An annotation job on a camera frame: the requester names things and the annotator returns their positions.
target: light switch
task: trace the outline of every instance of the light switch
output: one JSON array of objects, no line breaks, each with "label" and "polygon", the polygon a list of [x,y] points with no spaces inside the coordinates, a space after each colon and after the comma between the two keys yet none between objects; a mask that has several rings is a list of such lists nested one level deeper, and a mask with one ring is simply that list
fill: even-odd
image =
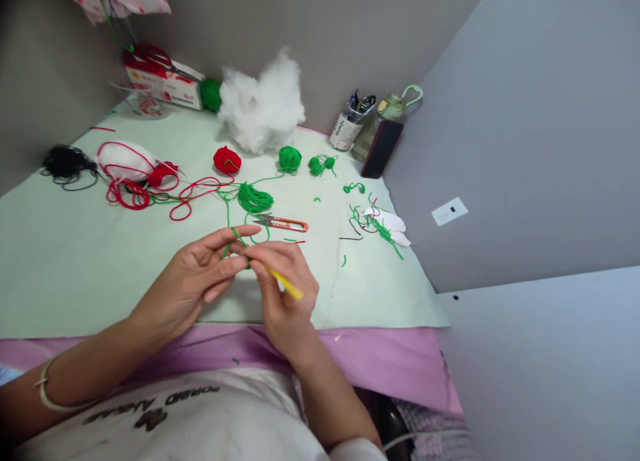
[{"label": "light switch", "polygon": [[438,207],[435,211],[431,213],[433,219],[435,219],[435,223],[438,226],[446,224],[450,221],[453,221],[457,217],[465,215],[468,213],[467,208],[459,197],[456,197],[453,201],[449,201],[445,205]]}]

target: black phone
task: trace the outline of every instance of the black phone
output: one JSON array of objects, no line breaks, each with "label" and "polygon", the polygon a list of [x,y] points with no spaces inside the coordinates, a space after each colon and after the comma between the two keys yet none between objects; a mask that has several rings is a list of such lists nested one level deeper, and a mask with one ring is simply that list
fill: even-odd
[{"label": "black phone", "polygon": [[395,145],[398,144],[404,124],[396,121],[382,121],[373,138],[365,165],[360,171],[362,177],[377,179],[382,176],[391,158]]}]

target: thread snips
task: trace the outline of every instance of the thread snips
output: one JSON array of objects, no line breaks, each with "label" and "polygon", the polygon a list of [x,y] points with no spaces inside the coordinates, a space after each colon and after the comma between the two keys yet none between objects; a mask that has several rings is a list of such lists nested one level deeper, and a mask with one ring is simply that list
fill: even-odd
[{"label": "thread snips", "polygon": [[268,225],[269,227],[277,227],[278,229],[288,229],[289,231],[307,232],[309,225],[302,221],[294,221],[293,219],[284,219],[269,214],[259,214],[256,217],[261,221],[254,221],[256,224]]}]

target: red yarn ball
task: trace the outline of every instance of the red yarn ball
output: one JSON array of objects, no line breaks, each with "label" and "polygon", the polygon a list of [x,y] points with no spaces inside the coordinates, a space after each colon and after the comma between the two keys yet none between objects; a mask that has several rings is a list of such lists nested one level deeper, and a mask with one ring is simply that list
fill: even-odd
[{"label": "red yarn ball", "polygon": [[235,152],[231,151],[227,146],[221,147],[213,156],[213,164],[218,171],[224,174],[237,173],[240,170],[242,159]]},{"label": "red yarn ball", "polygon": [[168,161],[165,163],[160,163],[155,167],[153,172],[149,174],[149,179],[147,179],[147,183],[149,183],[149,186],[151,187],[160,187],[164,182],[165,176],[168,176],[168,175],[175,176],[176,175],[175,172],[177,170],[178,170],[178,167],[174,163],[170,163]]}]

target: hand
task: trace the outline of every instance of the hand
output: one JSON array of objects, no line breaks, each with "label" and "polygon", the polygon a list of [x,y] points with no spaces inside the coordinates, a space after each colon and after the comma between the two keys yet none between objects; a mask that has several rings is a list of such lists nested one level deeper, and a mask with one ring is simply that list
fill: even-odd
[{"label": "hand", "polygon": [[[318,296],[318,281],[309,270],[300,247],[284,242],[263,242],[247,248],[251,267],[262,292],[262,320],[271,343],[291,362],[304,360],[318,336],[311,312]],[[299,301],[281,292],[265,265],[285,276],[302,291]]]},{"label": "hand", "polygon": [[[241,225],[235,230],[240,236],[253,236],[260,232],[260,226]],[[129,320],[137,328],[167,341],[187,331],[204,306],[227,292],[235,275],[248,265],[245,256],[222,259],[228,243],[228,253],[242,254],[245,250],[229,227],[180,249]]]}]

